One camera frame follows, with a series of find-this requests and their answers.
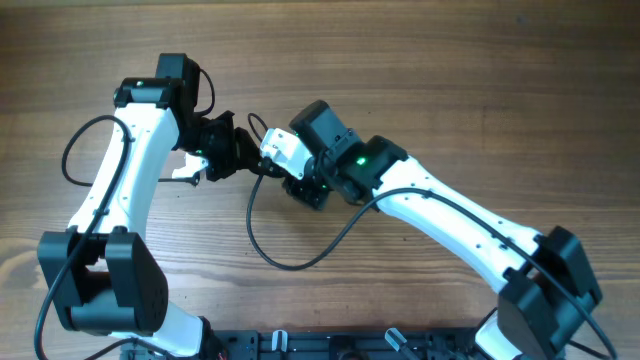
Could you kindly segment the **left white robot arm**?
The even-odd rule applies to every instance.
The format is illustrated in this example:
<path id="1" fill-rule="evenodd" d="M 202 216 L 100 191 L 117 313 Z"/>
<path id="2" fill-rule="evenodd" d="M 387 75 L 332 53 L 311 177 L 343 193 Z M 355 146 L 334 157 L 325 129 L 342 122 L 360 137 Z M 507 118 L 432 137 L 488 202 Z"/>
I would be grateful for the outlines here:
<path id="1" fill-rule="evenodd" d="M 198 111 L 203 71 L 164 53 L 151 78 L 127 78 L 114 94 L 112 137 L 89 194 L 67 228 L 42 235 L 37 257 L 55 311 L 69 331 L 114 336 L 169 359 L 223 359 L 210 323 L 174 305 L 145 242 L 152 198 L 170 152 L 204 164 L 210 181 L 256 170 L 260 152 L 231 112 Z"/>

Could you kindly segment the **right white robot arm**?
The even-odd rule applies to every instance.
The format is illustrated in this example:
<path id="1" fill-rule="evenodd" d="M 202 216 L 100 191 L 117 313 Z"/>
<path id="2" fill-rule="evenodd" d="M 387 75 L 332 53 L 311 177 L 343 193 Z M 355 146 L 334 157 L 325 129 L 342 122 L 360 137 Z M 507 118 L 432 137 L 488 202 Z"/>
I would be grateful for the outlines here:
<path id="1" fill-rule="evenodd" d="M 289 191 L 322 207 L 330 191 L 417 228 L 467 263 L 497 294 L 475 343 L 493 359 L 554 359 L 602 300 L 578 237 L 544 235 L 451 189 L 391 140 L 363 141 L 323 100 L 288 129 L 270 129 L 260 152 L 288 175 Z"/>

